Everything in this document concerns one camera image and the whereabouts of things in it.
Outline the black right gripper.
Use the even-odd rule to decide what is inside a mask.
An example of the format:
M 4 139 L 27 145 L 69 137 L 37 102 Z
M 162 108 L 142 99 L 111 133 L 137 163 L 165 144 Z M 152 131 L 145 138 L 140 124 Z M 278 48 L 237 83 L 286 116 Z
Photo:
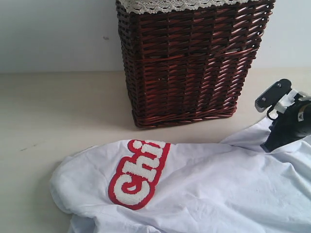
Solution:
M 289 106 L 269 127 L 267 140 L 260 146 L 265 152 L 272 152 L 311 134 L 311 102 L 297 101 Z

